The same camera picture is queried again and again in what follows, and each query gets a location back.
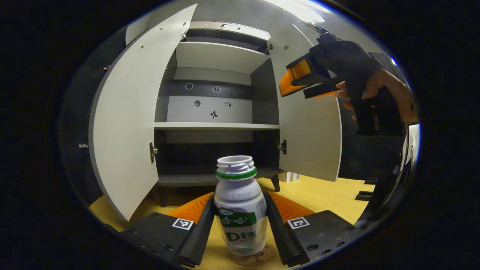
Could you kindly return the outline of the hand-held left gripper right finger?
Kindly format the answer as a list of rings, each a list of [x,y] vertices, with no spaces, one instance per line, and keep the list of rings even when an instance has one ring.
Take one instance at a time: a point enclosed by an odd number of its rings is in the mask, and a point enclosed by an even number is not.
[[[266,215],[283,265],[319,263],[358,240],[363,229],[332,211],[313,212],[276,193],[264,192]]]

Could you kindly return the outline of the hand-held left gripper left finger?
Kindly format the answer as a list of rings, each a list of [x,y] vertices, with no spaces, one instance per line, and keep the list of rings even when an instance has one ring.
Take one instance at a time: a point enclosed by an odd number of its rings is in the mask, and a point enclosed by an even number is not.
[[[152,212],[119,236],[153,258],[176,266],[199,266],[215,217],[214,192],[168,214]]]

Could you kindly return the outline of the round brown coaster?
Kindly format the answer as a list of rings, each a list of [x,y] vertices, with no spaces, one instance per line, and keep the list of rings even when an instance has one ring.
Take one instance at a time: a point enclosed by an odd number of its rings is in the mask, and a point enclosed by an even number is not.
[[[264,248],[259,251],[258,253],[254,253],[252,255],[234,255],[230,254],[229,259],[232,260],[234,263],[242,266],[261,266],[266,263],[269,263],[275,259],[277,255],[276,248],[266,243]]]

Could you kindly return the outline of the white cabinet door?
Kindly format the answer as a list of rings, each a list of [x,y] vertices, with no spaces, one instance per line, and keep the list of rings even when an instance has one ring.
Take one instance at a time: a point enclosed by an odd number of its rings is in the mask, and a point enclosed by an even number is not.
[[[307,38],[308,30],[303,24],[289,24],[271,36],[270,57],[277,86],[287,73],[286,66],[316,44]],[[287,148],[286,154],[280,154],[279,167],[303,176],[336,181],[342,153],[337,97],[306,99],[302,91],[277,97],[280,141],[286,141]]]
[[[185,7],[131,41],[94,96],[88,127],[91,165],[103,195],[125,221],[158,181],[150,152],[158,91],[196,8]]]

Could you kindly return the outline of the white bottle with green label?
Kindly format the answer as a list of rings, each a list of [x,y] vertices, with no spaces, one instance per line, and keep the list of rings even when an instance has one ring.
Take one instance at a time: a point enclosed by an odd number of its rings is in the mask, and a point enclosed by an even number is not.
[[[226,156],[217,160],[218,183],[214,204],[228,251],[252,256],[266,245],[267,205],[255,179],[257,168],[251,156]]]

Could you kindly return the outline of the grey and white cabinet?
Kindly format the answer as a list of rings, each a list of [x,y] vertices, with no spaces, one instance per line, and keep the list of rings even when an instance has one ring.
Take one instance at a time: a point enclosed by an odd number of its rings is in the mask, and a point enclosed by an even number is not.
[[[269,41],[241,34],[187,30],[170,57],[158,91],[155,122],[279,125]],[[158,198],[173,188],[215,186],[223,156],[252,156],[257,177],[281,189],[278,130],[159,130]]]

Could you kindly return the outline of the white cabinet shelf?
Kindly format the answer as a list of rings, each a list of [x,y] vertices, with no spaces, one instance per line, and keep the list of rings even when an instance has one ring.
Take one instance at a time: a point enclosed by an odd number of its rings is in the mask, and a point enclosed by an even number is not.
[[[265,131],[278,130],[279,125],[252,123],[208,123],[208,122],[155,122],[153,128],[159,130],[239,130]]]

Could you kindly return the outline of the beige cabinet drawer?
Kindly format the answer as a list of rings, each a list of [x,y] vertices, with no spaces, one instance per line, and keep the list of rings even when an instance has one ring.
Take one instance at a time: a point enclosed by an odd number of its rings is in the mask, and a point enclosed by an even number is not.
[[[226,28],[222,28],[222,24],[233,24],[239,26],[240,30],[230,30]],[[246,26],[242,24],[235,24],[231,22],[220,22],[220,21],[193,21],[190,23],[189,30],[209,30],[209,31],[217,31],[217,32],[227,32],[227,33],[235,33],[241,34],[244,36],[251,36],[253,38],[258,38],[263,41],[268,41],[271,38],[269,32],[257,29],[251,26]]]

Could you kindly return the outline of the long ceiling light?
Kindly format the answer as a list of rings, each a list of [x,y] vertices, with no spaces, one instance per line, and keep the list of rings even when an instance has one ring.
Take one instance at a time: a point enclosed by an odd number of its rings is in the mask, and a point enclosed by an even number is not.
[[[326,22],[321,15],[313,11],[310,6],[305,5],[305,1],[299,0],[263,0],[268,2],[276,7],[283,9],[284,11],[289,12],[296,18],[300,19],[303,23],[306,24],[317,24]]]

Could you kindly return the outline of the black backdrop cloth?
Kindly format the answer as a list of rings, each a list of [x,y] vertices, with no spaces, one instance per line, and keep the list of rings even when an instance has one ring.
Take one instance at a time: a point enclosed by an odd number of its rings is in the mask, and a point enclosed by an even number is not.
[[[127,26],[108,37],[82,62],[67,87],[58,123],[62,164],[71,187],[87,206],[103,195],[91,164],[88,148],[89,118],[92,102],[105,75],[103,67],[111,65],[126,47]]]
[[[346,109],[339,99],[342,124],[342,153],[338,176],[345,179],[364,180],[389,178],[401,162],[405,134],[401,136],[357,135],[358,124],[351,117],[353,110]]]

